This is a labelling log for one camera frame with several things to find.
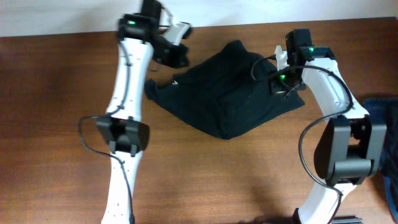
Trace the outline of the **black nike t-shirt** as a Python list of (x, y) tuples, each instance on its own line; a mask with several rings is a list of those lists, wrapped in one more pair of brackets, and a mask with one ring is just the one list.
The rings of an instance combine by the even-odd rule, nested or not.
[(149, 100), (183, 122), (220, 139), (232, 139), (304, 106), (296, 93), (272, 94), (264, 78), (276, 67), (234, 40), (203, 63), (160, 86), (145, 82)]

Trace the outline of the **blue denim jeans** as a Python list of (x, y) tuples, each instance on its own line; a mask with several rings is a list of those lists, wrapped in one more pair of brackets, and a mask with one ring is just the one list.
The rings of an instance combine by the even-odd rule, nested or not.
[(372, 117), (382, 118), (387, 126), (379, 170), (390, 213), (397, 223), (397, 98), (368, 98), (363, 103)]

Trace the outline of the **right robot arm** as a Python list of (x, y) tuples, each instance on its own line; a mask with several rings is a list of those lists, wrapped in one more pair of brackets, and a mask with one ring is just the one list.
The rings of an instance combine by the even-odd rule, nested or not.
[[(295, 29), (285, 40), (286, 50), (281, 46), (275, 49), (277, 71), (268, 79), (288, 87), (287, 94), (301, 85), (309, 87), (323, 114), (303, 130), (298, 140), (303, 168), (315, 183), (306, 201), (295, 209), (292, 221), (362, 223), (356, 216), (336, 214), (345, 197), (376, 173), (387, 126), (358, 103), (340, 74), (332, 50), (314, 46), (308, 29)], [(303, 157), (303, 139), (321, 122), (326, 127), (313, 155), (313, 174)]]

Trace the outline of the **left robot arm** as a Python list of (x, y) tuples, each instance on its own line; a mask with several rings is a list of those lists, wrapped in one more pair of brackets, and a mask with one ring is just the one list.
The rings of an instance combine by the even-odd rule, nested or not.
[(106, 209), (102, 223), (134, 223), (132, 195), (137, 168), (149, 142), (141, 106), (150, 61), (171, 68), (187, 67), (188, 48), (181, 43), (193, 27), (178, 21), (160, 1), (143, 1), (141, 10), (118, 21), (118, 69), (111, 101), (104, 115), (93, 116), (109, 146), (111, 160)]

